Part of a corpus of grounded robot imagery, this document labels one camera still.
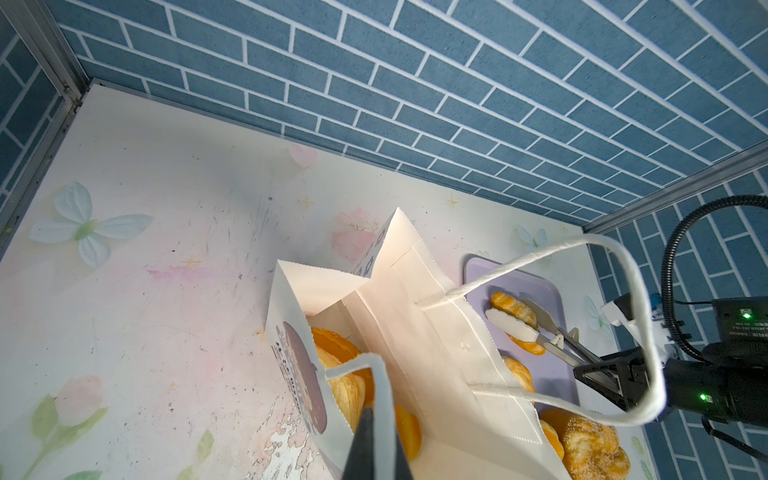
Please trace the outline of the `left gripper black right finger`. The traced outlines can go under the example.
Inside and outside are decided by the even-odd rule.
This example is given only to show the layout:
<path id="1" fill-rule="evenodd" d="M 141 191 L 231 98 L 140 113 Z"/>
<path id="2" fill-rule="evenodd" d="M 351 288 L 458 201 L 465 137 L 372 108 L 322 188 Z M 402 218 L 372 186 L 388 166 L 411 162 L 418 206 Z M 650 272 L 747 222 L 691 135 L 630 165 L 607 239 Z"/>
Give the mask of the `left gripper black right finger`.
<path id="1" fill-rule="evenodd" d="M 405 455 L 404 448 L 399 439 L 399 435 L 395 434 L 395 480 L 413 480 L 412 472 L 409 466 L 409 461 Z"/>

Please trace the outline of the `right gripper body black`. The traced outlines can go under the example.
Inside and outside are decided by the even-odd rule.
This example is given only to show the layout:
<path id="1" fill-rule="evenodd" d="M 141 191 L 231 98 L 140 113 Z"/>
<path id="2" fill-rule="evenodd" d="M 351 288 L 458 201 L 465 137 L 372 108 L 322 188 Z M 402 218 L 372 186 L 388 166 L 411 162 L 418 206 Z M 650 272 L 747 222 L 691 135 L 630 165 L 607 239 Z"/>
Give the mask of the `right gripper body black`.
<path id="1" fill-rule="evenodd" d="M 669 359 L 662 369 L 669 408 L 721 423 L 767 424 L 767 346 L 711 344 L 703 362 Z M 573 369 L 576 380 L 620 409 L 635 407 L 649 390 L 643 350 L 636 347 Z"/>

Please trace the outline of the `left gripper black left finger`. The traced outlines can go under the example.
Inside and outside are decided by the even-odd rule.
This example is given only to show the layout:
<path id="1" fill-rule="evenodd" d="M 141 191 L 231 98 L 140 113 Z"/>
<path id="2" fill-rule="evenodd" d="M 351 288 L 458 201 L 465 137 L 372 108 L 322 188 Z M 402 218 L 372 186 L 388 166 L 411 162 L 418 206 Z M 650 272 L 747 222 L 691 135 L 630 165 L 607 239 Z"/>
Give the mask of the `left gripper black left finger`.
<path id="1" fill-rule="evenodd" d="M 374 411 L 365 407 L 342 474 L 343 480 L 374 480 Z"/>

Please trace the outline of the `triangular sandwich bread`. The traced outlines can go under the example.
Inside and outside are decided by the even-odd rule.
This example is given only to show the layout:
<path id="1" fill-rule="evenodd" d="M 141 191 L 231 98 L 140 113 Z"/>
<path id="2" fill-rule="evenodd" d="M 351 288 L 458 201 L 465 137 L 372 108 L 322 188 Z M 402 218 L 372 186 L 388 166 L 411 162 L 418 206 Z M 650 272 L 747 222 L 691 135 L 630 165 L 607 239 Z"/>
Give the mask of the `triangular sandwich bread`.
<path id="1" fill-rule="evenodd" d="M 355 373 L 328 380 L 337 406 L 352 432 L 357 430 L 360 416 L 364 408 L 366 384 Z"/>

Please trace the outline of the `long oval orange bread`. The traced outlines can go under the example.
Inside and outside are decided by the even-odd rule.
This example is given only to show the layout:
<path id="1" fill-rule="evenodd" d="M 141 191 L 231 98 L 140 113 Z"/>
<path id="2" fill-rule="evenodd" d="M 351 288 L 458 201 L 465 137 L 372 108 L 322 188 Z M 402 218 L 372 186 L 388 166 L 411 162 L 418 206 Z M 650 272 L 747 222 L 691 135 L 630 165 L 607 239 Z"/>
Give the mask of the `long oval orange bread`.
<path id="1" fill-rule="evenodd" d="M 318 349 L 322 349 L 335 357 L 341 364 L 355 359 L 362 351 L 340 334 L 322 328 L 312 327 L 312 336 Z M 365 400 L 368 405 L 374 400 L 375 385 L 369 368 L 358 370 L 355 375 L 365 382 Z"/>

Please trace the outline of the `small smooth oval bread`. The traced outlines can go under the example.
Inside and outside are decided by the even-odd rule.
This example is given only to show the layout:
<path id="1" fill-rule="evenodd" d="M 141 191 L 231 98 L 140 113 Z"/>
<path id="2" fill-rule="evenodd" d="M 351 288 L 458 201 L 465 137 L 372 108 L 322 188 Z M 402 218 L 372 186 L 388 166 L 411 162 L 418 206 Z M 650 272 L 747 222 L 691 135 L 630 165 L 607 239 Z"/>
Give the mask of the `small smooth oval bread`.
<path id="1" fill-rule="evenodd" d="M 542 428 L 542 431 L 547 441 L 552 446 L 556 455 L 560 460 L 562 460 L 565 455 L 565 449 L 562 442 L 560 441 L 557 431 L 549 423 L 547 423 L 544 420 L 540 420 L 540 426 Z"/>

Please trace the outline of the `ring donut bread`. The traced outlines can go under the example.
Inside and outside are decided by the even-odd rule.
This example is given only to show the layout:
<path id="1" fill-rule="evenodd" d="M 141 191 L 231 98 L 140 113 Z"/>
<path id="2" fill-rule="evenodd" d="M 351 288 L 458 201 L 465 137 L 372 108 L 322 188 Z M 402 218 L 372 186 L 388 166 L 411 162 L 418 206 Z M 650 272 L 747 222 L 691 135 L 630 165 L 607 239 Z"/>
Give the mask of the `ring donut bread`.
<path id="1" fill-rule="evenodd" d="M 511 357 L 504 357 L 503 361 L 524 391 L 536 392 L 532 374 L 525 365 Z"/>

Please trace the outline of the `white paper gift bag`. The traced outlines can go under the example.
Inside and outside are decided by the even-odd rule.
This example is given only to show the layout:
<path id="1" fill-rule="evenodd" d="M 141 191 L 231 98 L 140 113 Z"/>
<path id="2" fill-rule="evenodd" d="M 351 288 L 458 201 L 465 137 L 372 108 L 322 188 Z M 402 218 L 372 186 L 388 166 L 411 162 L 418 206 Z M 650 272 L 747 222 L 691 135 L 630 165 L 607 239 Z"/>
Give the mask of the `white paper gift bag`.
<path id="1" fill-rule="evenodd" d="M 612 251 L 625 271 L 649 377 L 638 404 L 616 415 L 524 391 L 486 320 L 467 300 L 472 291 L 523 266 L 586 244 Z M 316 347 L 312 327 L 340 334 L 362 353 L 341 364 Z M 396 210 L 350 273 L 279 261 L 266 333 L 310 436 L 336 478 L 342 478 L 356 431 L 328 380 L 366 368 L 375 385 L 374 400 L 364 408 L 375 415 L 376 479 L 395 476 L 396 404 L 420 422 L 421 450 L 409 461 L 417 479 L 563 479 L 566 469 L 545 440 L 538 406 L 629 427 L 655 419 L 667 401 L 642 274 L 624 246 L 601 235 L 567 238 L 457 286 Z"/>

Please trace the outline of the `small croissant bread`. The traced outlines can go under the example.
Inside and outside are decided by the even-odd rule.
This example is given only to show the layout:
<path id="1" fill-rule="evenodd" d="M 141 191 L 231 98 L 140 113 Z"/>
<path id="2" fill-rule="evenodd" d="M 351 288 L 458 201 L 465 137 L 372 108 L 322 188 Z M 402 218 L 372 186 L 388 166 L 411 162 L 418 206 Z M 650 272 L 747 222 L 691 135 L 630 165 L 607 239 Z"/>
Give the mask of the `small croissant bread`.
<path id="1" fill-rule="evenodd" d="M 516 299 L 512 295 L 502 292 L 494 292 L 490 297 L 490 302 L 494 309 L 502 311 L 514 317 L 516 320 L 523 322 L 536 333 L 539 332 L 538 320 L 535 313 L 523 301 Z M 510 334 L 508 334 L 508 337 L 518 347 L 532 355 L 541 356 L 546 353 L 546 349 L 536 342 L 523 341 Z"/>

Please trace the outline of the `small ridged oval bread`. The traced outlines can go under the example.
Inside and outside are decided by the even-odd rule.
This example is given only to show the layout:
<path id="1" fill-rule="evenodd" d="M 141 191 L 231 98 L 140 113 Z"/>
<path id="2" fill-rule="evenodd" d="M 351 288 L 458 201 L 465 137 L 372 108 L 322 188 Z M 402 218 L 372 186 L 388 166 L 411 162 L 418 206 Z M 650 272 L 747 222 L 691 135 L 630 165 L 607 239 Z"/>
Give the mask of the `small ridged oval bread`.
<path id="1" fill-rule="evenodd" d="M 422 433 L 418 418 L 400 404 L 395 405 L 398 437 L 408 461 L 414 460 L 422 446 Z"/>

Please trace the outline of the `metal bread tongs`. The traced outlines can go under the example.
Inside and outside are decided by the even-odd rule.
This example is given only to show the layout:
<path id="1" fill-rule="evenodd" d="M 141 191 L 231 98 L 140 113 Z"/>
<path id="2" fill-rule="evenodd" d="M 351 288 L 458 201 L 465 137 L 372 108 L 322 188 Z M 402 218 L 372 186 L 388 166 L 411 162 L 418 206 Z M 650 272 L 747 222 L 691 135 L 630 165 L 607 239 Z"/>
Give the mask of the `metal bread tongs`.
<path id="1" fill-rule="evenodd" d="M 523 322 L 494 308 L 486 310 L 485 316 L 491 324 L 506 335 L 513 335 L 523 341 L 536 342 L 572 368 L 597 364 L 601 361 L 599 356 L 579 342 L 580 332 L 578 328 L 566 330 L 564 327 L 560 327 L 546 310 L 533 301 L 530 301 L 527 306 L 540 320 L 538 333 Z"/>

